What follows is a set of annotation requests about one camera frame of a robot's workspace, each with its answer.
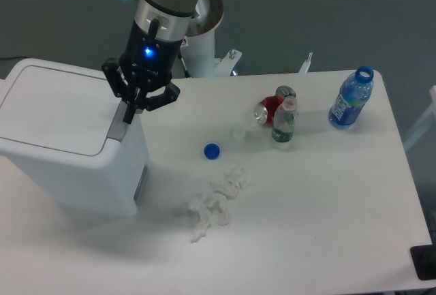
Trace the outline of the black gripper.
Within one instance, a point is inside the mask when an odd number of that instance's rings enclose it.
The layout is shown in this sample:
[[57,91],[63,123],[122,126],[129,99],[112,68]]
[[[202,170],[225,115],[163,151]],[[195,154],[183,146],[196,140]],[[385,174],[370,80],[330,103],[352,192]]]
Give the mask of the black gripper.
[[[134,23],[119,60],[109,58],[102,64],[114,96],[127,105],[124,123],[131,124],[136,113],[150,112],[178,99],[181,90],[171,82],[171,69],[180,47],[180,40],[161,40]],[[146,96],[162,87],[163,93]]]

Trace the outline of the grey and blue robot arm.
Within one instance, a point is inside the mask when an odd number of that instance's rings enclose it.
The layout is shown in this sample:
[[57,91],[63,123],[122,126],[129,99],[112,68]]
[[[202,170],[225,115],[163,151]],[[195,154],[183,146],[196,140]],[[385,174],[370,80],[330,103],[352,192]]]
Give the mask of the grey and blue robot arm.
[[123,121],[175,102],[180,89],[172,83],[172,66],[198,0],[137,0],[126,48],[109,58],[102,71],[114,95],[125,103]]

